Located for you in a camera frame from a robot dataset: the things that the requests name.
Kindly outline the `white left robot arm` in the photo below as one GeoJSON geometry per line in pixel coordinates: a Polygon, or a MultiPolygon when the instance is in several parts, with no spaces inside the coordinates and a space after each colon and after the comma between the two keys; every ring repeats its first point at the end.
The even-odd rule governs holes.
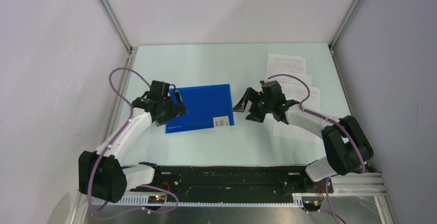
{"type": "Polygon", "coordinates": [[[123,123],[94,151],[83,151],[78,159],[79,191],[89,198],[116,203],[125,192],[144,185],[150,191],[162,186],[154,165],[124,166],[123,159],[140,134],[150,125],[166,125],[188,113],[176,86],[152,81],[149,90],[128,104],[123,123]]]}

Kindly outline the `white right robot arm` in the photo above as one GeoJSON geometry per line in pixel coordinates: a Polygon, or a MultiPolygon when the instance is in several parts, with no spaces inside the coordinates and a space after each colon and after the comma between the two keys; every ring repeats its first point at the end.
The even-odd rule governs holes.
{"type": "Polygon", "coordinates": [[[321,180],[331,176],[366,172],[365,161],[374,152],[353,116],[330,117],[304,107],[299,101],[286,99],[277,81],[263,82],[261,86],[260,92],[247,88],[232,110],[244,112],[250,103],[246,120],[262,123],[271,114],[276,121],[300,127],[323,141],[326,155],[307,165],[299,178],[304,191],[314,191],[321,180]]]}

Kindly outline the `blue plastic folder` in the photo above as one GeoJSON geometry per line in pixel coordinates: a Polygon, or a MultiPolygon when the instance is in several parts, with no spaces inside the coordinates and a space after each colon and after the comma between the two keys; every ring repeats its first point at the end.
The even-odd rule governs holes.
{"type": "Polygon", "coordinates": [[[234,125],[229,84],[185,87],[178,91],[188,113],[169,121],[165,133],[234,125]]]}

